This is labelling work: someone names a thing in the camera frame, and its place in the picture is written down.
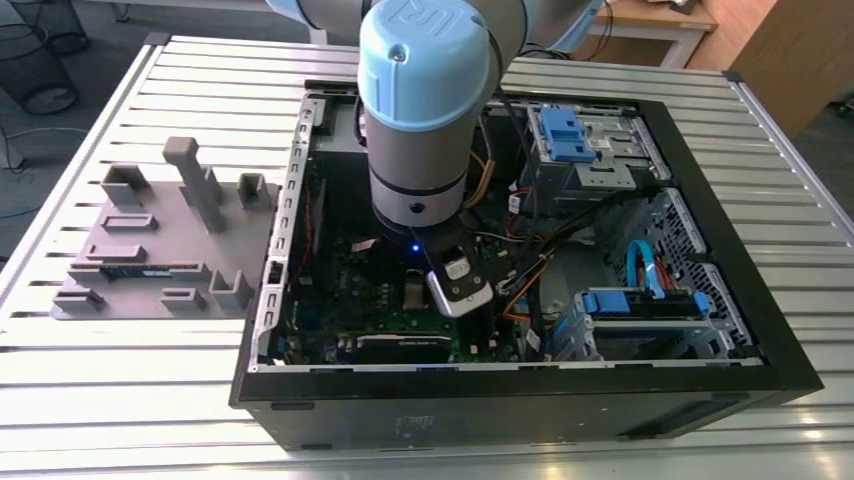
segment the motherboard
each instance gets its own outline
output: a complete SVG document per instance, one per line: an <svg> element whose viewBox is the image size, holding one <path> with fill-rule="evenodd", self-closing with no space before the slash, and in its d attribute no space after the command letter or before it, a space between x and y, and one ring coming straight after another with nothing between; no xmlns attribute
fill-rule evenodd
<svg viewBox="0 0 854 480"><path fill-rule="evenodd" d="M324 261L308 261L291 285L273 359L308 365L520 360L518 329L495 324L490 308L460 319L436 310L417 244L379 235L328 243ZM498 242L479 245L487 258L502 255Z"/></svg>

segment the aluminum slotted table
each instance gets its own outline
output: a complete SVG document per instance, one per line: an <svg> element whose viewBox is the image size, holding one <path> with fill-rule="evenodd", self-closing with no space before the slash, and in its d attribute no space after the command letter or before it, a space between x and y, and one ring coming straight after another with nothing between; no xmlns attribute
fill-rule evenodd
<svg viewBox="0 0 854 480"><path fill-rule="evenodd" d="M151 39L0 273L0 475L850 478L854 227L748 89L715 72L520 60L504 85L667 104L822 375L792 404L670 441L285 453L227 405L243 319L53 320L109 165L176 181L163 143L192 136L220 181L280 182L304 80L356 73L351 48Z"/></svg>

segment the mesh trash bin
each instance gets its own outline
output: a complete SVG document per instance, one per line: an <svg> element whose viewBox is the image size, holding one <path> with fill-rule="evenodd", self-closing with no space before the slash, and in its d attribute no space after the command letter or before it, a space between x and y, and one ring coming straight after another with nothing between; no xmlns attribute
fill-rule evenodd
<svg viewBox="0 0 854 480"><path fill-rule="evenodd" d="M9 0L24 23L48 32L48 47L60 55L79 52L89 44L71 0Z"/></svg>
<svg viewBox="0 0 854 480"><path fill-rule="evenodd" d="M56 55L45 46L48 34L32 25L0 25L0 87L33 115L67 109L77 90Z"/></svg>

